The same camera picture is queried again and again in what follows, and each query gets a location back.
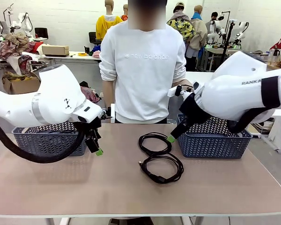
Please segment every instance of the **gray woven basket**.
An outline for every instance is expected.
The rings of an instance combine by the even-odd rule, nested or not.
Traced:
[[[178,123],[184,115],[178,115]],[[188,158],[241,158],[252,135],[244,130],[241,134],[229,132],[227,121],[212,117],[204,124],[192,126],[178,138],[182,154]]]
[[[24,130],[25,128],[16,127],[12,131],[18,146],[26,152],[40,157],[51,157],[64,152],[74,143],[78,135],[73,123],[70,122],[30,127]],[[86,143],[83,141],[70,156],[83,156],[85,150]]]

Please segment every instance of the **yellow jacket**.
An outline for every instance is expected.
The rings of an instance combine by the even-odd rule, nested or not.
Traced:
[[[102,41],[103,38],[105,37],[106,33],[107,33],[107,30],[110,27],[112,27],[114,25],[117,25],[118,23],[120,23],[122,21],[123,20],[118,16],[116,16],[115,21],[112,21],[112,22],[106,21],[104,15],[99,17],[99,19],[97,21],[97,24],[96,24],[96,39]]]

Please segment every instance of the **person's arm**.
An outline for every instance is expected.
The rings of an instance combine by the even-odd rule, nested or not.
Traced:
[[[192,86],[192,84],[188,80],[185,79],[185,75],[186,75],[185,65],[186,65],[185,44],[184,44],[183,38],[181,36],[172,87],[176,87],[177,85]]]
[[[100,60],[102,62],[99,64],[106,107],[109,107],[115,102],[114,81],[117,78],[117,72],[112,36],[112,28],[110,28],[101,43]]]

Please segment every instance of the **cardboard box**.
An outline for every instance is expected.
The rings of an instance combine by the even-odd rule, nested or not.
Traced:
[[[26,94],[38,91],[40,86],[40,81],[37,77],[33,76],[32,79],[27,81],[9,81],[8,79],[3,79],[3,87],[7,94],[17,95]]]
[[[69,55],[69,46],[43,45],[43,54],[46,56],[67,56]]]

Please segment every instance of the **floor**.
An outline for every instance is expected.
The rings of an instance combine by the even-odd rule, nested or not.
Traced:
[[[252,139],[250,151],[261,161],[267,170],[281,184],[281,155],[274,152],[261,139]],[[179,217],[154,217],[155,225],[182,225]],[[281,215],[261,217],[231,217],[232,225],[281,225]],[[108,225],[110,218],[73,218],[70,225]],[[44,219],[6,219],[0,218],[0,225],[45,225]],[[203,225],[229,225],[228,217],[206,217]]]

